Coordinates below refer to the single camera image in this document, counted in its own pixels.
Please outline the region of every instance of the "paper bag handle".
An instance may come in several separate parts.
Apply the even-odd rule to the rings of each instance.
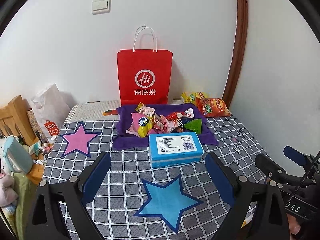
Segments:
[[[140,33],[141,31],[143,31],[144,29],[150,29],[151,34],[152,34],[152,39],[153,39],[153,45],[155,44],[155,38],[156,38],[156,52],[158,52],[158,41],[157,41],[157,36],[156,36],[156,34],[155,34],[155,31],[154,31],[152,28],[147,27],[147,26],[140,26],[140,27],[136,30],[136,32],[135,32],[135,34],[134,34],[133,52],[134,52],[134,46],[135,46],[135,44],[136,44],[138,35],[139,35],[139,33]]]

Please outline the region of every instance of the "white wall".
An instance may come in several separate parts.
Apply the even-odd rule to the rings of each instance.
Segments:
[[[247,45],[230,110],[287,172],[287,145],[320,149],[320,44],[289,0],[249,0]]]
[[[221,96],[236,25],[236,0],[111,0],[91,14],[92,0],[28,0],[0,38],[0,104],[31,97],[53,82],[68,104],[119,99],[116,53],[149,25],[160,49],[173,52],[170,97],[185,90]],[[151,46],[143,36],[141,48]]]

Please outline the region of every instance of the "tissue box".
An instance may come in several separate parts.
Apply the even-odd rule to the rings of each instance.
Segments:
[[[150,134],[149,152],[153,168],[198,162],[204,150],[195,132]]]

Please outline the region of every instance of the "haidilao logo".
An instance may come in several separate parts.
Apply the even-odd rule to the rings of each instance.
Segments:
[[[140,70],[135,77],[136,84],[142,88],[149,88],[155,82],[155,74],[148,69]]]

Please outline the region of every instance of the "stuffed toy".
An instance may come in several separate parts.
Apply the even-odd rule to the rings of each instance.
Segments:
[[[17,200],[18,195],[13,190],[14,178],[11,175],[0,173],[0,207],[7,206]]]

